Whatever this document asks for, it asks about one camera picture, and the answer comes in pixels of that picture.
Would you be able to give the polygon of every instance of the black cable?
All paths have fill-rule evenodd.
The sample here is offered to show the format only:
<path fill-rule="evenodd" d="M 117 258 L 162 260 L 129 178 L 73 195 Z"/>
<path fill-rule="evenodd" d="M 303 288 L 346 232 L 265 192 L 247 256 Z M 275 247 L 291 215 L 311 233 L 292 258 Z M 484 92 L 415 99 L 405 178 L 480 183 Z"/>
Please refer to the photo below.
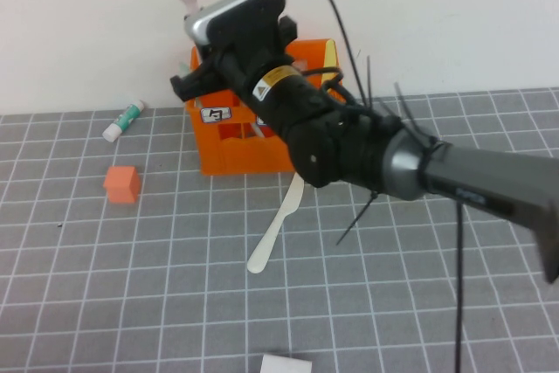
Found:
<path fill-rule="evenodd" d="M 454 372 L 460 373 L 462 362 L 462 315 L 464 312 L 464 214 L 462 203 L 456 203 L 456 338 Z"/>
<path fill-rule="evenodd" d="M 373 110 L 373 88 L 370 81 L 370 56 L 367 56 L 367 98 L 369 99 L 369 110 Z"/>
<path fill-rule="evenodd" d="M 342 234 L 342 236 L 335 243 L 336 246 L 338 246 L 343 241 L 343 239 L 348 235 L 349 231 L 351 231 L 353 226 L 355 226 L 357 224 L 359 219 L 362 217 L 363 214 L 365 214 L 365 211 L 367 211 L 367 209 L 369 208 L 371 203 L 373 201 L 375 201 L 375 199 L 377 197 L 378 197 L 378 194 L 376 194 L 374 191 L 371 191 L 369 201 L 364 205 L 364 207 L 361 209 L 361 211 L 359 211 L 359 214 L 357 215 L 357 217 L 354 219 L 353 222 L 351 222 L 351 224 L 348 226 L 348 229 L 346 229 L 346 231 Z"/>
<path fill-rule="evenodd" d="M 357 65 L 355 64 L 355 59 L 354 59 L 354 56 L 353 56 L 353 52 L 351 50 L 351 45 L 349 44 L 348 33 L 346 32 L 345 25 L 343 24 L 342 16 L 340 15 L 340 12 L 338 11 L 338 7 L 336 6 L 335 1 L 334 0 L 328 0 L 328 1 L 330 2 L 330 5 L 332 6 L 332 10 L 334 11 L 335 18 L 338 21 L 338 26 L 340 27 L 340 31 L 342 32 L 342 36 L 343 36 L 343 42 L 346 45 L 346 48 L 348 49 L 349 62 L 351 63 L 351 67 L 352 67 L 353 73 L 355 75 L 355 80 L 357 82 L 357 87 L 359 88 L 359 94 L 361 95 L 361 99 L 363 101 L 363 104 L 366 104 L 367 101 L 365 99 L 365 92 L 363 91 L 363 86 L 361 84 L 361 79 L 359 78 L 359 72 L 357 71 Z"/>

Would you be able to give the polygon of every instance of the orange cube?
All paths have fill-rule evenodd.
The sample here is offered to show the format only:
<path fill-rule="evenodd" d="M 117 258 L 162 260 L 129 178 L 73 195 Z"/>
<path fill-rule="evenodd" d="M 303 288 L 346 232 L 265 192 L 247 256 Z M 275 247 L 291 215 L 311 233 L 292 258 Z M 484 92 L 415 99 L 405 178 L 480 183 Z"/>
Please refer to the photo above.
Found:
<path fill-rule="evenodd" d="M 111 203 L 133 204 L 140 194 L 141 182 L 134 166 L 111 166 L 103 187 Z"/>

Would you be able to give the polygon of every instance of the handle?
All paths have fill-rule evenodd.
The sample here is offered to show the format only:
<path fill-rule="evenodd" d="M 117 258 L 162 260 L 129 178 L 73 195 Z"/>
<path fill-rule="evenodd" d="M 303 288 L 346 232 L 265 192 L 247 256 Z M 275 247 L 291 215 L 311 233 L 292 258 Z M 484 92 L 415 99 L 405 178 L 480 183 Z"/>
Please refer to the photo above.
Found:
<path fill-rule="evenodd" d="M 268 230 L 256 246 L 256 249 L 254 249 L 254 252 L 246 263 L 246 268 L 251 273 L 262 273 L 262 270 L 266 267 L 270 259 L 270 254 L 272 254 L 273 244 L 275 244 L 278 233 L 280 233 L 284 218 L 286 218 L 285 214 L 276 214 L 270 227 L 268 227 Z"/>

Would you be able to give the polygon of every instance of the white plastic knife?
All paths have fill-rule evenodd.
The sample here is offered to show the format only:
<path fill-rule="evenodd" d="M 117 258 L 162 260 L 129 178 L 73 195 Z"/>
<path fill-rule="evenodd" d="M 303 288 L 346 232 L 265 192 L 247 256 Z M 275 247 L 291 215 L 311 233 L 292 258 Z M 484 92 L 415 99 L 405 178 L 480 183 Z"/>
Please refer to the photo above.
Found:
<path fill-rule="evenodd" d="M 270 254 L 272 253 L 273 244 L 275 244 L 278 233 L 280 233 L 281 225 L 287 216 L 294 213 L 299 208 L 304 189 L 305 181 L 303 181 L 303 178 L 295 172 L 295 176 L 293 177 L 286 197 L 278 210 L 278 214 L 276 214 L 276 217 L 273 218 L 272 224 L 270 224 L 270 227 L 268 227 L 264 237 L 262 237 L 246 263 L 246 268 L 251 273 L 262 273 L 262 270 L 266 267 L 266 264 L 270 259 Z"/>

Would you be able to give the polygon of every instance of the label on crate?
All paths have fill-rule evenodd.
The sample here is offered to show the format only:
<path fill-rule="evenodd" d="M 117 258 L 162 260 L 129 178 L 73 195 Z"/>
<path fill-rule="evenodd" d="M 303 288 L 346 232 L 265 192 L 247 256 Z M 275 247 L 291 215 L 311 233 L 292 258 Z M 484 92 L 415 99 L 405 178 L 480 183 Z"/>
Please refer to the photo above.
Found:
<path fill-rule="evenodd" d="M 228 107 L 202 108 L 202 121 L 206 123 L 220 122 L 231 118 L 231 109 Z"/>
<path fill-rule="evenodd" d="M 291 66 L 276 67 L 275 69 L 272 69 L 270 72 L 266 73 L 264 77 L 259 80 L 259 82 L 252 90 L 252 94 L 256 96 L 259 101 L 263 101 L 276 83 L 288 76 L 294 76 L 295 74 L 300 73 L 297 71 L 297 69 Z"/>

